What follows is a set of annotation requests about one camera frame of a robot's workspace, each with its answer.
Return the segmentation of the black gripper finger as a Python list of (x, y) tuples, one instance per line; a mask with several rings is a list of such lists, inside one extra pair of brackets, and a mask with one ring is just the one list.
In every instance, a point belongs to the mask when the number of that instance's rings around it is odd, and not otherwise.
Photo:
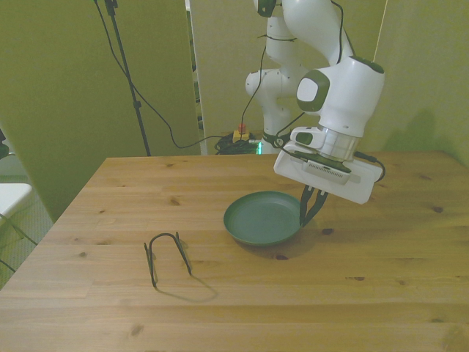
[(328, 197), (328, 193), (325, 191), (318, 191), (316, 200), (312, 207), (308, 210), (308, 213), (305, 215), (304, 224), (308, 224), (321, 210), (322, 206), (325, 204), (325, 201)]
[(311, 198), (311, 187), (308, 185), (305, 185), (303, 192), (301, 194), (300, 198), (300, 224), (304, 224), (304, 221), (306, 219), (306, 214), (308, 211), (308, 202)]

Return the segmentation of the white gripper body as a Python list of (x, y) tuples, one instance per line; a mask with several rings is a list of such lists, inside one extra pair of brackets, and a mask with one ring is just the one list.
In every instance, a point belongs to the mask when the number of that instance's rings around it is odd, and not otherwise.
[(294, 143), (285, 145), (274, 164), (275, 173), (358, 204), (367, 202), (380, 167), (352, 159), (334, 161)]

